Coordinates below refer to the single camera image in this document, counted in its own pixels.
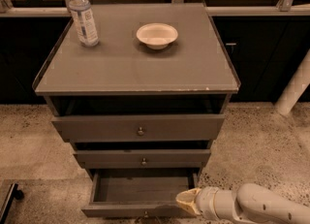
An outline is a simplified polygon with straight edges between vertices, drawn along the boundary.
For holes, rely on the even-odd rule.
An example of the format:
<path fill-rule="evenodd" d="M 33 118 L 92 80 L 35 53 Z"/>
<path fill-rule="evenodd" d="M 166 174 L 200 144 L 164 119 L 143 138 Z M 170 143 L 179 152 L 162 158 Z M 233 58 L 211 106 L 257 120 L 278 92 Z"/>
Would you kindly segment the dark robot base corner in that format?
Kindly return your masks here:
<path fill-rule="evenodd" d="M 18 184 L 12 183 L 9 187 L 4 203 L 0 209 L 0 224 L 5 224 L 5 221 L 8 217 L 13 200 L 20 201 L 23 198 L 24 198 L 24 193 L 22 190 L 18 188 Z"/>

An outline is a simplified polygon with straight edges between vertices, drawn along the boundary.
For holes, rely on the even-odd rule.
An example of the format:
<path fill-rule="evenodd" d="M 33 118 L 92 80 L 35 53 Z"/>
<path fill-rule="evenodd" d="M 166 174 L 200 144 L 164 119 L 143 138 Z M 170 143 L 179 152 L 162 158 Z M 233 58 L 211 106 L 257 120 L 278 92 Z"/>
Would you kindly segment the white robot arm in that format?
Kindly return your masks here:
<path fill-rule="evenodd" d="M 201 186 L 178 205 L 207 221 L 310 224 L 308 85 L 304 57 L 276 104 L 232 104 Z"/>

